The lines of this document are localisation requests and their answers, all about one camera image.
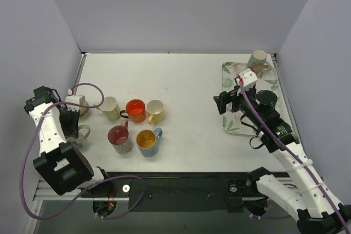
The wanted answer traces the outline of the tall teal floral mug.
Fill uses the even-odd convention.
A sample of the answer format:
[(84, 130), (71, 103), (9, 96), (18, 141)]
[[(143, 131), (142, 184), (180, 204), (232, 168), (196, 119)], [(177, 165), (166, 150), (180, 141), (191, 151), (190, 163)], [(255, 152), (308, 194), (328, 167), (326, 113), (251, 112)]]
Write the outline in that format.
[(263, 76), (272, 69), (272, 65), (267, 61), (267, 53), (263, 50), (255, 50), (252, 52), (246, 67), (254, 72), (258, 79), (262, 79)]

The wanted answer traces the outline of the beige round mug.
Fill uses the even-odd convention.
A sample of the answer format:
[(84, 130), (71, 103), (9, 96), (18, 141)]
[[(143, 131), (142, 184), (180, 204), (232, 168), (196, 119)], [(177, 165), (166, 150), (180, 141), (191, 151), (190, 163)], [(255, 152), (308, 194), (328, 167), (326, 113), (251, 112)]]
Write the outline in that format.
[(86, 98), (84, 95), (79, 96), (79, 102), (78, 104), (80, 105), (80, 119), (85, 118), (89, 114), (89, 103), (86, 101)]

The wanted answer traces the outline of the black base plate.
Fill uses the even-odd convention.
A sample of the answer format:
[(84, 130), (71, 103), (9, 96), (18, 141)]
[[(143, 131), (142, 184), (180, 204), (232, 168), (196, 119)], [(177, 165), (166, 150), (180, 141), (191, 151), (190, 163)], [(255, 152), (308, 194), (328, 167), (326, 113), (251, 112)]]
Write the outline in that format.
[(92, 198), (97, 209), (109, 202), (126, 205), (133, 212), (230, 213), (252, 209), (263, 215), (269, 208), (266, 196), (246, 185), (245, 172), (110, 173), (111, 181), (88, 190), (82, 198)]

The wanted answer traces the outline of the aluminium rail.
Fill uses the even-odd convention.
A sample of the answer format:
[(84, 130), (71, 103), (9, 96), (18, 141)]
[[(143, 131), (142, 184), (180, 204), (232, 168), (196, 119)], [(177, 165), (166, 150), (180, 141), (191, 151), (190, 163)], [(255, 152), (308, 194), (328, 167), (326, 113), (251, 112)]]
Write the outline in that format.
[[(296, 184), (291, 180), (291, 178), (284, 178), (284, 177), (275, 177), (277, 181), (279, 181), (282, 185), (286, 186), (287, 188), (289, 188), (291, 191), (293, 191), (294, 193), (297, 193), (298, 195), (301, 195), (300, 191), (296, 188)], [(151, 179), (180, 179), (180, 178), (151, 178)], [(117, 181), (115, 183), (113, 183), (114, 186), (112, 187), (112, 190), (110, 192), (108, 192), (108, 196), (110, 196), (113, 192), (114, 189), (116, 188), (116, 193), (113, 196), (114, 199), (116, 198), (126, 198), (129, 197), (129, 194), (131, 192), (131, 185), (132, 185), (132, 179), (121, 179), (120, 181)], [(231, 193), (239, 193), (238, 192), (238, 185), (239, 183), (232, 183), (236, 186), (237, 191), (236, 192), (231, 192)], [(129, 186), (129, 191), (128, 192), (124, 192), (124, 185), (128, 185)], [(35, 200), (71, 200), (73, 199), (75, 196), (77, 196), (78, 194), (81, 194), (79, 198), (90, 198), (90, 199), (99, 199), (99, 200), (103, 200), (103, 201), (107, 201), (108, 196), (103, 194), (103, 193), (95, 193), (92, 194), (93, 190), (97, 190), (95, 189), (98, 186), (95, 186), (94, 188), (91, 189), (91, 192), (89, 192), (88, 190), (84, 193), (81, 194), (82, 189), (75, 189), (71, 192), (65, 193), (63, 195), (58, 195), (54, 192), (54, 190), (51, 189), (51, 187), (44, 182), (44, 180), (40, 179), (35, 191), (35, 195), (34, 195), (34, 199)]]

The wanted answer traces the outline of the pink patterned mug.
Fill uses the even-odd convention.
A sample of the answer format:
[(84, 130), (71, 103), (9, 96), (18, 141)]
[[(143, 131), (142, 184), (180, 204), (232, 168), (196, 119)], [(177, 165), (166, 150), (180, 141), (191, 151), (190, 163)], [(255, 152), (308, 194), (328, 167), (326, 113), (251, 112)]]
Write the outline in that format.
[(133, 141), (129, 137), (128, 121), (124, 120), (120, 125), (112, 127), (107, 139), (117, 153), (121, 155), (129, 153), (133, 148)]

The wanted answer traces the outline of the light green mug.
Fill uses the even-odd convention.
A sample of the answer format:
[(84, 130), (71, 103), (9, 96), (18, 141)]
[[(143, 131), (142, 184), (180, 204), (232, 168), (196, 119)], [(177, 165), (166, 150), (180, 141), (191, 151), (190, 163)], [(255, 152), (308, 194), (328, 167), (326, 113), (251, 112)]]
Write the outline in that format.
[(120, 107), (116, 98), (113, 96), (107, 96), (104, 98), (104, 102), (97, 107), (109, 120), (115, 121), (120, 118)]

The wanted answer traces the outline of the blue glazed mug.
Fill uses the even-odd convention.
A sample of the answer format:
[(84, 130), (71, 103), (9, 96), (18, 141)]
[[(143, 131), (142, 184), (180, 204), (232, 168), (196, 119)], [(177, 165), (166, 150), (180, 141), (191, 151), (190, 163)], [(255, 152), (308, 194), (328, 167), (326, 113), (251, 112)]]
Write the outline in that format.
[(156, 128), (155, 130), (142, 130), (136, 137), (136, 143), (140, 153), (144, 157), (152, 157), (158, 152), (158, 145), (162, 138), (163, 130)]

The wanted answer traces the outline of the orange mug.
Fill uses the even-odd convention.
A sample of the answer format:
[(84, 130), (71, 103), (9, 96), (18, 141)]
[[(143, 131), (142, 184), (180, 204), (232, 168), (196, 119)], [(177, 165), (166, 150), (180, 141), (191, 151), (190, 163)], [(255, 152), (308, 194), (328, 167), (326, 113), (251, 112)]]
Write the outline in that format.
[(120, 111), (120, 116), (130, 119), (134, 123), (141, 123), (146, 119), (145, 104), (140, 99), (133, 99), (126, 104), (126, 108)]

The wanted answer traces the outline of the tall seahorse mug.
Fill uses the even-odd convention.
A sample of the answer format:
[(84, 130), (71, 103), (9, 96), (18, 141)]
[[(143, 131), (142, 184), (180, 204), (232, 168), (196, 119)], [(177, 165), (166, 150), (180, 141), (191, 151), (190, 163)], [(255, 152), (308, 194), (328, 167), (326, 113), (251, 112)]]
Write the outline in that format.
[(91, 132), (90, 126), (86, 124), (81, 124), (78, 126), (78, 138), (72, 136), (67, 136), (66, 141), (73, 144), (80, 152), (85, 152), (88, 150), (90, 143), (87, 138)]

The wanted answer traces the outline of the yellow mug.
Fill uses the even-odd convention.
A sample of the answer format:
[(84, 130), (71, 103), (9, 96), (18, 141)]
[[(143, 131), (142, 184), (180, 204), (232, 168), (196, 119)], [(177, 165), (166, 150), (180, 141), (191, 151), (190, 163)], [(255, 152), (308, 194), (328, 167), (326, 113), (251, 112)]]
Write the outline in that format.
[(147, 113), (149, 115), (148, 123), (156, 124), (164, 119), (165, 111), (164, 104), (160, 100), (151, 100), (146, 106)]

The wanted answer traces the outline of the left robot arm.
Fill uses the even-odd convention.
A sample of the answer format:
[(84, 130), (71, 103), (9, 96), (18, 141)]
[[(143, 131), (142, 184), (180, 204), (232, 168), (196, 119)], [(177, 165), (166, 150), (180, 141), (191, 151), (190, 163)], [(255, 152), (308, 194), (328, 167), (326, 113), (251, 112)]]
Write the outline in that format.
[(65, 101), (55, 95), (55, 89), (41, 86), (27, 100), (25, 112), (32, 117), (39, 137), (39, 156), (33, 166), (58, 195), (93, 186), (100, 196), (108, 196), (113, 183), (107, 172), (93, 168), (78, 146), (78, 123), (82, 109), (89, 109), (83, 95), (69, 91)]

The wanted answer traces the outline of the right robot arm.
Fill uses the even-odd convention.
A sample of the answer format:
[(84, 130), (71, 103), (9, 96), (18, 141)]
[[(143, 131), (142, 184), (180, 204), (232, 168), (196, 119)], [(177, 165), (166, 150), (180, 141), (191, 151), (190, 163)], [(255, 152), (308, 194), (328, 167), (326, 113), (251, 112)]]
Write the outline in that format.
[(300, 233), (349, 233), (350, 206), (343, 204), (326, 186), (303, 150), (297, 135), (275, 109), (278, 97), (269, 90), (239, 86), (214, 96), (219, 114), (227, 105), (252, 122), (256, 137), (285, 169), (297, 188), (294, 192), (267, 169), (248, 174), (245, 189), (251, 195), (263, 194), (295, 219)]

